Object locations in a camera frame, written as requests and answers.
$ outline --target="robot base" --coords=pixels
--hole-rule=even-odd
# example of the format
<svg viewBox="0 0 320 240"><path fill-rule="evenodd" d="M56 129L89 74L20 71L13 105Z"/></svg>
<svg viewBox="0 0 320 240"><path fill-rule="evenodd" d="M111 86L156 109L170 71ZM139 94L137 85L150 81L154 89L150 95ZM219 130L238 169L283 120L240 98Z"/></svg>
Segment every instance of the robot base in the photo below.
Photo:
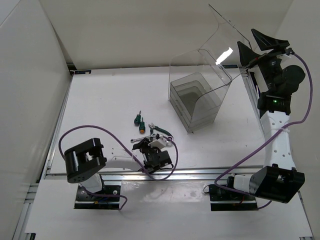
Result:
<svg viewBox="0 0 320 240"><path fill-rule="evenodd" d="M211 211L254 211L256 198L209 185Z"/></svg>
<svg viewBox="0 0 320 240"><path fill-rule="evenodd" d="M97 194L120 195L120 185L104 185L103 190L96 192ZM119 197L96 197L86 193L82 186L78 185L76 191L74 208L75 209L105 209L117 210L119 209Z"/></svg>

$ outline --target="white table surface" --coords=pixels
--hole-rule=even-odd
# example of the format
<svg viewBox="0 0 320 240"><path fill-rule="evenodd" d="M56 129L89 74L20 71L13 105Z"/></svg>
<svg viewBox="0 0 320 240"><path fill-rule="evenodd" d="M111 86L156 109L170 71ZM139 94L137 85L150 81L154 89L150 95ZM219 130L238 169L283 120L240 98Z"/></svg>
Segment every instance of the white table surface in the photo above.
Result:
<svg viewBox="0 0 320 240"><path fill-rule="evenodd" d="M181 77L191 74L189 67L180 67ZM228 69L232 76L238 69ZM232 166L254 151L263 142L256 116L241 76L232 83L219 113L212 125L187 134L181 120L168 101L169 67L144 67L123 69L98 69L91 74L73 77L59 136L79 125L97 125L115 134L124 145L132 149L130 139L142 135L133 121L139 110L149 133L148 123L168 130L179 150L178 169L216 168ZM66 136L62 142L65 151L90 138L100 138L104 145L108 168L102 171L121 171L112 168L114 156L124 151L106 133L97 129L79 129ZM51 166L52 174L66 173L58 143ZM175 150L166 148L172 161ZM244 165L262 165L264 150Z"/></svg>
<svg viewBox="0 0 320 240"><path fill-rule="evenodd" d="M74 209L77 184L42 180L26 233L35 240L299 240L312 235L298 195L259 211L210 208L202 181L123 181L122 209ZM258 206L267 201L257 199Z"/></svg>

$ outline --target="wrench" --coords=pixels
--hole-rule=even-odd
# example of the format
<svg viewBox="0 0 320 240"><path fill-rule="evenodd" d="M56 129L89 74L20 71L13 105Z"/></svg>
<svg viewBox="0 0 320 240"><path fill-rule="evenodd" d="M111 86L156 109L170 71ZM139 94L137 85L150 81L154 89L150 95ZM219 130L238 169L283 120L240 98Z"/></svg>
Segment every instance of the wrench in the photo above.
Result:
<svg viewBox="0 0 320 240"><path fill-rule="evenodd" d="M131 139L130 140L130 143L135 143L135 142L139 142L139 141L141 141L142 139L145 139L145 138L154 138L156 136L156 134L155 133L153 133L153 134L151 134L151 135L149 135L149 136L144 136L144 137L140 137L140 138L137 138L137 139Z"/></svg>

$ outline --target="transparent container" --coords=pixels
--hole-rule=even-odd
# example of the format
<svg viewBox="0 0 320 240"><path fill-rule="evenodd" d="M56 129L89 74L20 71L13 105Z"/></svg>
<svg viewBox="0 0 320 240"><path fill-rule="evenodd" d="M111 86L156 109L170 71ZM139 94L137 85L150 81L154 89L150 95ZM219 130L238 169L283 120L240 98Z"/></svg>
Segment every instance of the transparent container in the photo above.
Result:
<svg viewBox="0 0 320 240"><path fill-rule="evenodd" d="M251 48L230 21L209 7L215 17L214 33L199 49L175 56L169 67L168 99L188 133L214 122L238 76L227 71L240 65L237 42Z"/></svg>

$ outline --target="screwdriver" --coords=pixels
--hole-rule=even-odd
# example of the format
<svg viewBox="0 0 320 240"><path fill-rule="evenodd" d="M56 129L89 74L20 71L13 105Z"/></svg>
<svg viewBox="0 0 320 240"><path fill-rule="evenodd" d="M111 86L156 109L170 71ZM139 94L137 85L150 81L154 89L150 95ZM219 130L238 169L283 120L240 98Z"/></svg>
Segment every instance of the screwdriver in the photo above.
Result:
<svg viewBox="0 0 320 240"><path fill-rule="evenodd" d="M139 114L136 115L134 119L134 125L138 127L140 125L140 122L141 122L141 111L139 111Z"/></svg>
<svg viewBox="0 0 320 240"><path fill-rule="evenodd" d="M144 134L145 131L146 131L144 118L142 118L142 120L141 120L141 122L140 122L139 131L140 131L141 134Z"/></svg>

